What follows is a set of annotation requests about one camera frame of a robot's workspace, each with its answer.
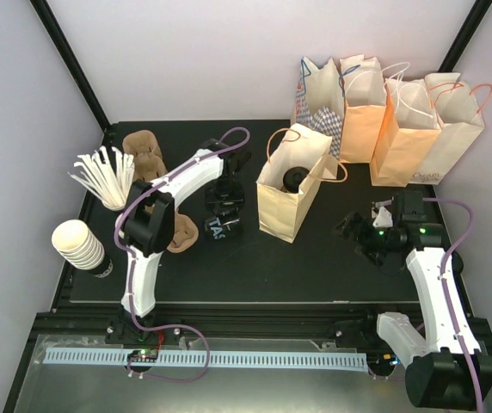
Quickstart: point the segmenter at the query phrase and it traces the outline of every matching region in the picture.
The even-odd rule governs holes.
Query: white straw
[[[75,162],[74,166],[82,169],[80,174],[83,178],[69,175],[100,199],[105,207],[119,211],[126,206],[135,166],[133,156],[122,154],[116,148],[112,150],[115,154],[115,172],[107,148],[101,147],[101,154],[95,151],[93,155],[78,155],[82,162]]]

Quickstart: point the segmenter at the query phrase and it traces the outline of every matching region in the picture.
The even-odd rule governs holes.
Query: white paper bag
[[[411,183],[440,183],[485,127],[481,116],[484,104],[479,107],[473,95],[476,88],[472,90],[466,82],[459,82],[459,77],[460,73],[433,73],[425,77],[442,130]],[[484,85],[492,93],[492,86]]]
[[[319,69],[308,58],[301,60],[301,72],[296,90],[296,108],[291,123],[299,123],[313,131],[332,137],[330,153],[339,157],[344,97],[341,78],[334,60],[329,59]]]
[[[328,162],[332,138],[294,124],[270,156],[257,179],[257,207],[260,230],[292,243],[317,195]],[[282,191],[284,174],[301,166],[310,171],[299,185],[298,194]]]

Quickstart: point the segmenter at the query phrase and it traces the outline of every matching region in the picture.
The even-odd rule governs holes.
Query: black tray
[[[368,302],[418,302],[407,270],[382,274],[364,257],[354,254],[355,244],[333,237],[331,230],[352,211],[370,213],[371,202],[388,200],[398,188],[373,187],[368,165],[348,165],[349,179],[341,184],[324,183],[293,244],[259,230],[255,180],[265,163],[268,137],[287,120],[121,122],[115,126],[114,145],[141,129],[153,131],[169,170],[190,158],[200,144],[218,139],[234,126],[252,134],[252,158],[240,172],[246,194],[241,211],[244,234],[234,239],[199,241],[181,254],[165,252],[158,270],[157,303],[200,304],[328,304]],[[238,142],[242,133],[229,138]],[[413,185],[426,196],[431,187]],[[126,281],[126,254],[112,241],[116,214],[95,200],[87,224],[101,240],[114,262],[114,271],[96,279],[74,270],[73,303],[120,302]],[[200,228],[211,214],[204,208],[204,191],[197,191],[180,208]],[[439,222],[435,205],[428,204],[430,220]]]

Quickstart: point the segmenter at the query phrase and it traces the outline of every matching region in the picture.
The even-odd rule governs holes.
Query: black cup
[[[243,232],[237,208],[226,209],[204,221],[204,233],[209,239],[236,237]]]

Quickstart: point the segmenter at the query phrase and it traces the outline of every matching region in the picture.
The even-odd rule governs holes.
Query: paper bag
[[[339,158],[344,98],[340,74],[332,59],[322,69],[308,58],[301,60],[292,124],[299,123],[332,137],[330,153]]]
[[[374,155],[372,185],[405,187],[440,133],[422,80],[387,80],[387,105]]]
[[[358,66],[343,75],[345,89],[345,119],[341,133],[340,160],[349,163],[369,163],[374,153],[385,114],[387,94],[378,59],[364,55],[340,59],[341,72]]]
[[[484,83],[471,89],[466,82],[458,82],[459,77],[460,73],[433,73],[425,77],[441,133],[411,183],[440,183],[485,128],[481,111],[492,94],[492,85]],[[488,86],[490,92],[479,107],[473,92],[483,86]]]
[[[285,130],[285,137],[274,153],[268,155],[268,161],[257,179],[257,209],[260,230],[292,243],[321,182],[327,181],[323,178],[327,162],[337,161],[328,155],[332,142],[330,136],[299,124],[276,133]],[[297,166],[308,169],[309,175],[299,185],[297,194],[283,192],[284,174]],[[346,176],[340,182],[347,179],[347,171],[344,171]]]

